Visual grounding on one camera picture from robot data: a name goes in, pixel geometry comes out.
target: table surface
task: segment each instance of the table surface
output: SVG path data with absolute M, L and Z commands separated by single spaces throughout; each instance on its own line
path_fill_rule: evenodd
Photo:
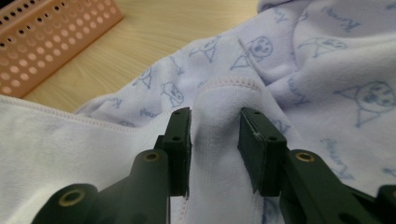
M 125 16 L 77 57 L 23 97 L 73 112 L 118 91 L 151 64 L 198 38 L 257 14 L 257 0 L 115 0 Z

